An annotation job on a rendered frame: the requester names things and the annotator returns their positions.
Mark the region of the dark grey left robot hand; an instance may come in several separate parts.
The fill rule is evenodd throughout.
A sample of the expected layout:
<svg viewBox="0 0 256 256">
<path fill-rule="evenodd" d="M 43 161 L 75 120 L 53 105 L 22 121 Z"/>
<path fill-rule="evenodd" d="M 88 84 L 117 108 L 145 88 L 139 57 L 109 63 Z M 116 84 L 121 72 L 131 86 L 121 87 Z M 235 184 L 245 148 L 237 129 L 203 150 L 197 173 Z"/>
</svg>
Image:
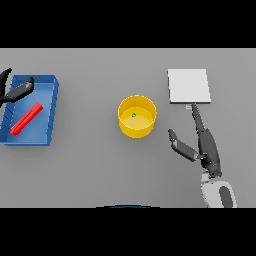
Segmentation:
<svg viewBox="0 0 256 256">
<path fill-rule="evenodd" d="M 24 84 L 10 90 L 8 93 L 5 93 L 6 82 L 11 72 L 12 69 L 8 68 L 0 73 L 0 108 L 5 103 L 15 103 L 23 99 L 34 90 L 34 78 L 29 77 Z"/>
</svg>

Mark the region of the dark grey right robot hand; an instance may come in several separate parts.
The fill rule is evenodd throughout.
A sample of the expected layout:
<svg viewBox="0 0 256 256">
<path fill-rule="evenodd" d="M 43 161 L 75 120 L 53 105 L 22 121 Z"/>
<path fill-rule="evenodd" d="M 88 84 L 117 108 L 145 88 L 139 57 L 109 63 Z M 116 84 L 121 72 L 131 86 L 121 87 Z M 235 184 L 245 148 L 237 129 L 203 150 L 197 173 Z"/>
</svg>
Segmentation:
<svg viewBox="0 0 256 256">
<path fill-rule="evenodd" d="M 168 130 L 171 148 L 179 155 L 191 162 L 201 161 L 201 166 L 211 178 L 221 177 L 220 157 L 215 139 L 208 128 L 203 124 L 199 109 L 192 104 L 192 117 L 195 121 L 198 136 L 198 151 L 178 139 L 173 129 Z"/>
</svg>

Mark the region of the red beaker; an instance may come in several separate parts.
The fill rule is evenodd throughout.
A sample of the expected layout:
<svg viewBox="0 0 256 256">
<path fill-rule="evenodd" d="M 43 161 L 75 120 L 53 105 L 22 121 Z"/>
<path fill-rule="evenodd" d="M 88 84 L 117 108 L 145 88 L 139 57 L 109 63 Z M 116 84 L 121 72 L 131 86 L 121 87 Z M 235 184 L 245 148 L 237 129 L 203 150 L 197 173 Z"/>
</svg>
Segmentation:
<svg viewBox="0 0 256 256">
<path fill-rule="evenodd" d="M 36 102 L 10 129 L 13 136 L 17 136 L 41 111 L 43 106 Z"/>
</svg>

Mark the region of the pale square measuring scale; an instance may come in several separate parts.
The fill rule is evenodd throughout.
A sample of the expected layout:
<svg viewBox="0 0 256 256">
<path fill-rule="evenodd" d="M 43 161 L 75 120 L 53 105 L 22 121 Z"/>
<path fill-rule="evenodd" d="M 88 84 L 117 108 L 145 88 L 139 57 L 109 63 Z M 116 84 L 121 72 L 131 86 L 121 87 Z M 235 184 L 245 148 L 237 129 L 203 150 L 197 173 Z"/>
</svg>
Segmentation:
<svg viewBox="0 0 256 256">
<path fill-rule="evenodd" d="M 210 104 L 211 96 L 205 69 L 168 69 L 171 104 Z"/>
</svg>

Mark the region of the yellow bowl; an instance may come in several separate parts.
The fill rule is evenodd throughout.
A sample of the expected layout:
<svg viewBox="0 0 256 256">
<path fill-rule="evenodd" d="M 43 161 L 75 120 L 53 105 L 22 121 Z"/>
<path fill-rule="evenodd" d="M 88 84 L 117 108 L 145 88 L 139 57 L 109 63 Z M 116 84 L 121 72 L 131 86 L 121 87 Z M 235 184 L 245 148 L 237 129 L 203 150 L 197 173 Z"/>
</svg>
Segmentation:
<svg viewBox="0 0 256 256">
<path fill-rule="evenodd" d="M 148 136 L 153 130 L 157 110 L 151 99 L 131 95 L 120 103 L 117 116 L 120 130 L 130 138 L 139 139 Z"/>
</svg>

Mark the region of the blue plastic tray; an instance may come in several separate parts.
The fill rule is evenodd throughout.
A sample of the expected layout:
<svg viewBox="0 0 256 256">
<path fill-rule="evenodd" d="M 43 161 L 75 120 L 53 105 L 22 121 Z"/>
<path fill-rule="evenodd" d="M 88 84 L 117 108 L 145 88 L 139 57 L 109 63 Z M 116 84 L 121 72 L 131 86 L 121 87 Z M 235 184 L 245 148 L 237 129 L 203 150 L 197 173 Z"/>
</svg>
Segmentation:
<svg viewBox="0 0 256 256">
<path fill-rule="evenodd" d="M 52 140 L 59 82 L 55 75 L 14 75 L 10 89 L 30 77 L 34 90 L 15 103 L 4 106 L 0 121 L 0 144 L 6 146 L 49 146 Z"/>
</svg>

